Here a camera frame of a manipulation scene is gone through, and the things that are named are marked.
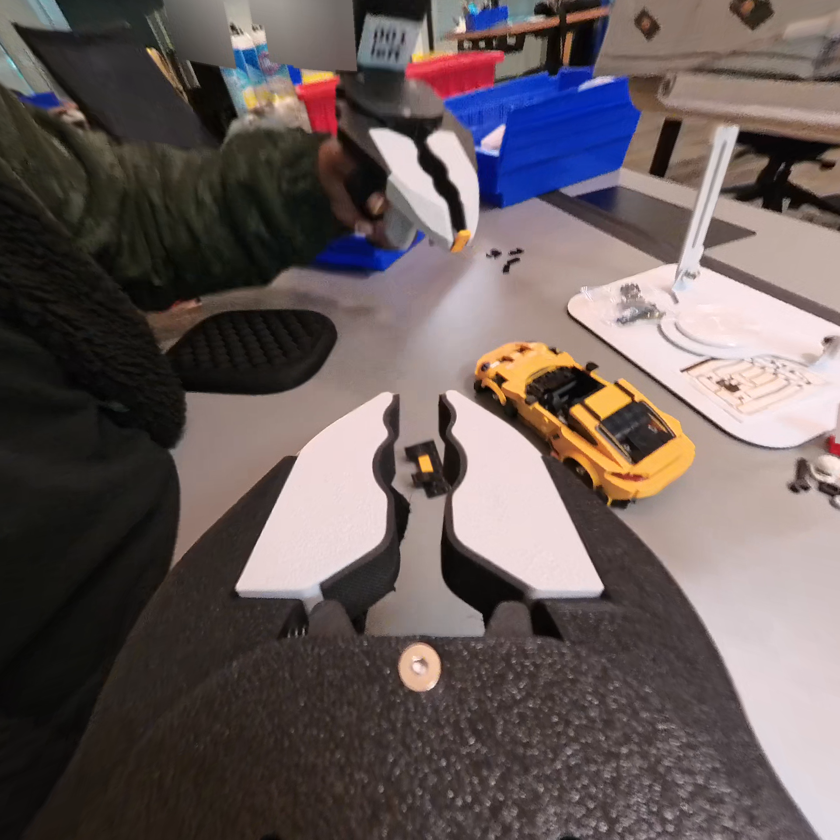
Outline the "person's left forearm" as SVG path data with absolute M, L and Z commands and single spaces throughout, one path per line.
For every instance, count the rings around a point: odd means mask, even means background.
M 2 203 L 162 311 L 270 283 L 347 232 L 319 179 L 326 140 L 258 127 L 216 149 L 121 143 L 2 88 Z

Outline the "lego instruction booklet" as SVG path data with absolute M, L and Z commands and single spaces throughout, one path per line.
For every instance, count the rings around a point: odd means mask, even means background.
M 838 1 L 615 1 L 598 75 L 681 71 L 832 80 Z

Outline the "black yellow lego plate assembly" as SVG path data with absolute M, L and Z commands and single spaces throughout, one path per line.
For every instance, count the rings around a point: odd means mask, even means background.
M 413 486 L 427 498 L 444 497 L 450 485 L 445 477 L 444 463 L 433 439 L 411 444 L 404 449 L 406 459 L 413 465 Z

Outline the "pile of small lego pieces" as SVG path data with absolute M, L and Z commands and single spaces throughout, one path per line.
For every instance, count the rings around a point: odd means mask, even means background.
M 816 489 L 829 501 L 832 508 L 839 509 L 839 457 L 819 455 L 816 458 L 798 458 L 794 465 L 794 476 L 787 488 L 794 494 Z

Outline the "lego sticker sheet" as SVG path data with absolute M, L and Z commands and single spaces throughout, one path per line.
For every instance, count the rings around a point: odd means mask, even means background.
M 681 370 L 711 404 L 743 421 L 764 417 L 828 393 L 830 383 L 809 366 L 778 356 L 705 359 Z

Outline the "black office chair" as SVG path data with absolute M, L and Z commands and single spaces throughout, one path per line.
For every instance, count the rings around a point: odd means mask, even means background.
M 735 201 L 750 203 L 761 201 L 761 207 L 781 214 L 783 210 L 810 206 L 819 211 L 838 216 L 838 203 L 818 196 L 794 184 L 791 172 L 800 163 L 814 163 L 823 170 L 831 170 L 835 161 L 824 155 L 838 148 L 837 143 L 802 140 L 771 133 L 740 131 L 737 144 L 746 152 L 767 159 L 764 168 L 751 183 L 724 186 L 722 195 Z

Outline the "bag of small lego parts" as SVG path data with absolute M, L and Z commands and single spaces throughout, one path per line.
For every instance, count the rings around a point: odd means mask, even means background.
M 604 324 L 627 327 L 637 322 L 656 322 L 667 313 L 665 306 L 636 282 L 581 289 L 587 307 Z

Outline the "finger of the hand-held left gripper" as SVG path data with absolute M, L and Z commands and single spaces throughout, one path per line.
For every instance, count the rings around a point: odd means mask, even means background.
M 440 164 L 437 190 L 444 198 L 454 235 L 474 235 L 480 215 L 476 147 L 468 131 L 435 131 L 427 138 L 432 162 Z
M 455 232 L 448 204 L 421 166 L 414 141 L 387 128 L 373 128 L 370 137 L 387 170 L 384 231 L 388 242 L 406 249 L 422 233 L 433 244 L 450 249 Z

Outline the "blue white wipes canister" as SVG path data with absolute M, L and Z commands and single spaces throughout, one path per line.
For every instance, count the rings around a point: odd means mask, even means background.
M 258 25 L 251 29 L 236 23 L 228 26 L 235 63 L 220 71 L 237 115 L 245 116 L 277 99 L 296 97 L 288 67 L 270 57 L 265 30 Z

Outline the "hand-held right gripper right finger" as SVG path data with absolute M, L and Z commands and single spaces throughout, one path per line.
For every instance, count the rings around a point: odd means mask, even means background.
M 512 425 L 465 395 L 439 397 L 445 454 L 455 456 L 444 524 L 466 559 L 523 599 L 596 599 L 604 584 L 550 474 Z

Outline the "yellow lego car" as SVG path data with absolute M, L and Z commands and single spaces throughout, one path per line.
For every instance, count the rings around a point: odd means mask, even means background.
M 696 447 L 635 386 L 597 369 L 546 343 L 510 342 L 478 359 L 474 389 L 528 426 L 607 506 L 625 509 L 681 478 Z

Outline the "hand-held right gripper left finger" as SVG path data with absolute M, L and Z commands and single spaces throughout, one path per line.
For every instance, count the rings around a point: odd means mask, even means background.
M 393 454 L 400 399 L 382 392 L 325 427 L 290 472 L 235 585 L 242 598 L 323 601 L 393 525 Z

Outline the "stack of blue storage bins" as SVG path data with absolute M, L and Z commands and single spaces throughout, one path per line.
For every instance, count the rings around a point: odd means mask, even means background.
M 509 207 L 621 168 L 639 121 L 626 77 L 564 68 L 447 98 L 474 138 L 483 204 Z

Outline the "black flat panel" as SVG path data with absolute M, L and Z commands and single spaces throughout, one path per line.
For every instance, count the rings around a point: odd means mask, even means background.
M 21 24 L 14 29 L 97 130 L 128 143 L 219 146 L 127 27 L 83 33 Z

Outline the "person's left hand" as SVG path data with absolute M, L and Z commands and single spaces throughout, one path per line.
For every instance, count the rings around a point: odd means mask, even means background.
M 344 228 L 362 235 L 374 245 L 390 247 L 384 220 L 389 207 L 387 198 L 382 192 L 374 192 L 366 200 L 366 209 L 361 211 L 347 189 L 355 168 L 355 162 L 337 138 L 329 137 L 321 143 L 318 149 L 318 178 L 333 215 Z

